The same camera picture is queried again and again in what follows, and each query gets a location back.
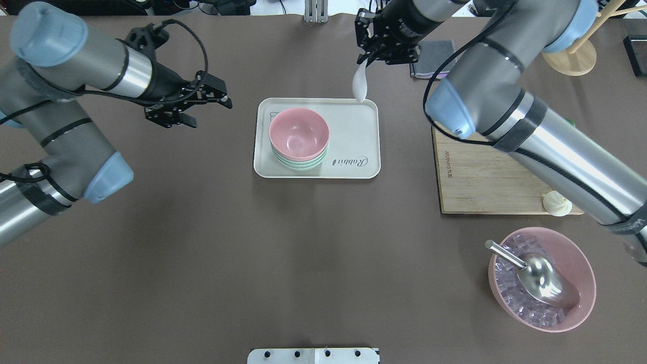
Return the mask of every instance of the gray cloth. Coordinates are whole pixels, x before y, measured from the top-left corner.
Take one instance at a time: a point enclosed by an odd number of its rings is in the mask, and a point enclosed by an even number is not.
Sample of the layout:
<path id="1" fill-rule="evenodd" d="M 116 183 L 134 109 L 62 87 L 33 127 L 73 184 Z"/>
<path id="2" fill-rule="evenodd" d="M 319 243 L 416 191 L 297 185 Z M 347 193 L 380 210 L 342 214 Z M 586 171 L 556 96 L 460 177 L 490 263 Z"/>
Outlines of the gray cloth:
<path id="1" fill-rule="evenodd" d="M 454 53 L 453 40 L 423 40 L 420 45 L 420 59 L 409 64 L 411 77 L 431 78 L 436 69 Z M 452 60 L 438 75 L 443 78 L 452 70 L 456 60 Z"/>

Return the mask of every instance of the wooden cutting board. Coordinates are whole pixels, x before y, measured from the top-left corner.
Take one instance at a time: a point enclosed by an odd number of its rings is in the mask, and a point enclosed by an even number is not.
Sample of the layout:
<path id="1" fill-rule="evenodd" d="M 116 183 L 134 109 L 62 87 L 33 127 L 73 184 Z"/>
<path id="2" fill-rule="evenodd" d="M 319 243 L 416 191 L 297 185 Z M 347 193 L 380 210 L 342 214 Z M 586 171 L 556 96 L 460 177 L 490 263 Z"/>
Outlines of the wooden cutting board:
<path id="1" fill-rule="evenodd" d="M 433 129 L 438 189 L 444 214 L 548 214 L 543 195 L 553 189 L 491 146 L 453 141 Z M 470 140 L 485 141 L 474 134 Z M 570 214 L 584 212 L 573 207 Z"/>

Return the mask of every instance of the robotic arm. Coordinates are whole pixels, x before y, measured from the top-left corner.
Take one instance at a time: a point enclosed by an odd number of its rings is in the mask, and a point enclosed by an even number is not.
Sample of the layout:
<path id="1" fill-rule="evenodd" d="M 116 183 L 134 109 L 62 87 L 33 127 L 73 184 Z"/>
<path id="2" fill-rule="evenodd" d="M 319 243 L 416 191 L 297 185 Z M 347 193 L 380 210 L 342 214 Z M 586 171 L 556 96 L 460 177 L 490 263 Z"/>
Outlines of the robotic arm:
<path id="1" fill-rule="evenodd" d="M 203 49 L 205 70 L 195 80 L 155 61 L 171 23 L 189 30 Z M 110 95 L 140 104 L 148 120 L 165 128 L 195 128 L 183 111 L 196 104 L 232 107 L 225 83 L 206 72 L 202 43 L 178 21 L 135 28 L 120 41 L 50 4 L 31 3 L 20 12 L 10 42 L 17 57 L 0 69 L 0 120 L 29 131 L 47 156 L 0 176 L 0 246 L 81 197 L 98 203 L 133 179 L 76 97 Z"/>
<path id="2" fill-rule="evenodd" d="M 418 42 L 468 0 L 393 0 L 360 9 L 355 27 L 368 59 L 416 62 Z M 475 131 L 508 153 L 613 234 L 647 266 L 647 181 L 516 84 L 540 52 L 559 52 L 584 35 L 595 0 L 490 0 L 487 33 L 469 47 L 424 108 L 459 139 Z M 373 25 L 374 35 L 367 31 Z"/>

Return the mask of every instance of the brown table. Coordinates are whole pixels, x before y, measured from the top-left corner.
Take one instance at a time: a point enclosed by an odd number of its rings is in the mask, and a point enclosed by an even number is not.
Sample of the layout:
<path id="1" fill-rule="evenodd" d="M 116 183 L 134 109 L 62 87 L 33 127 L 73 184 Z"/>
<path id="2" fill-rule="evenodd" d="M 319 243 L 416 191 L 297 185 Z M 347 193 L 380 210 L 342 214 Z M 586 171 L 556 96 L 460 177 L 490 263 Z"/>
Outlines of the brown table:
<path id="1" fill-rule="evenodd" d="M 251 348 L 381 349 L 382 363 L 644 363 L 647 269 L 586 215 L 450 216 L 439 210 L 425 83 L 408 66 L 368 69 L 380 110 L 382 170 L 370 180 L 263 179 L 252 168 L 256 111 L 268 97 L 351 98 L 353 16 L 184 17 L 234 108 L 189 110 L 199 127 L 165 130 L 140 106 L 82 104 L 135 180 L 99 205 L 80 201 L 0 251 L 1 363 L 245 363 Z M 0 17 L 0 65 L 14 18 Z M 88 22 L 123 37 L 151 18 Z M 430 38 L 460 46 L 484 19 L 451 19 Z M 202 67 L 180 28 L 158 60 Z M 647 176 L 647 80 L 622 39 L 645 21 L 609 20 L 591 38 L 593 71 L 562 76 L 537 59 L 522 84 Z M 0 170 L 42 150 L 0 129 Z M 487 238 L 560 231 L 593 266 L 598 298 L 576 330 L 516 322 L 487 283 Z"/>

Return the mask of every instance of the pink bowl with ice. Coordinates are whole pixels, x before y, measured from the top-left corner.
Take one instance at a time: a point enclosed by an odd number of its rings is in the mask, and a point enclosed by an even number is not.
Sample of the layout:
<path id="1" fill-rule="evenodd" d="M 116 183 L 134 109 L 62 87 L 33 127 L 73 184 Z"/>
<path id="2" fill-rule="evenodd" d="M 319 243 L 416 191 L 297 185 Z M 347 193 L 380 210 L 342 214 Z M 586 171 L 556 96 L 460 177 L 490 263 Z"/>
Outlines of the pink bowl with ice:
<path id="1" fill-rule="evenodd" d="M 595 284 L 595 276 L 593 275 L 593 268 L 589 260 L 586 258 L 582 250 L 575 245 L 566 236 L 545 227 L 526 227 L 517 230 L 503 240 L 501 246 L 506 245 L 507 242 L 516 234 L 528 234 L 537 237 L 542 247 L 552 256 L 554 266 L 561 274 L 577 287 L 580 292 L 580 302 L 572 307 L 564 321 L 554 325 L 553 327 L 537 327 L 527 323 L 519 318 L 503 301 L 503 296 L 496 283 L 496 271 L 494 264 L 496 262 L 496 255 L 492 255 L 488 269 L 488 277 L 490 280 L 490 288 L 496 298 L 497 302 L 510 316 L 514 317 L 517 321 L 530 326 L 534 329 L 544 332 L 564 332 L 572 330 L 580 326 L 593 311 L 595 304 L 595 297 L 597 295 L 597 288 Z"/>
<path id="2" fill-rule="evenodd" d="M 320 155 L 330 140 L 328 124 L 321 115 L 305 108 L 278 113 L 270 123 L 270 143 L 284 158 L 303 162 Z"/>

